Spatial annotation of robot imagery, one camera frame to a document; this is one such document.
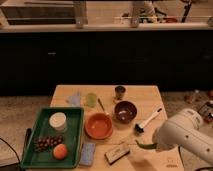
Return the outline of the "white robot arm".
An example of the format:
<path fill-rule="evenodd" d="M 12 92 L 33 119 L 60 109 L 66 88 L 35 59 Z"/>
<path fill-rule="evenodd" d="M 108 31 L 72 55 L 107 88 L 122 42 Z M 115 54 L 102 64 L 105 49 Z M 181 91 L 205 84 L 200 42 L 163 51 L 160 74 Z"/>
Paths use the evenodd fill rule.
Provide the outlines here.
<path fill-rule="evenodd" d="M 152 141 L 164 151 L 181 146 L 213 165 L 213 138 L 199 131 L 202 125 L 202 117 L 195 110 L 185 108 L 157 127 Z"/>

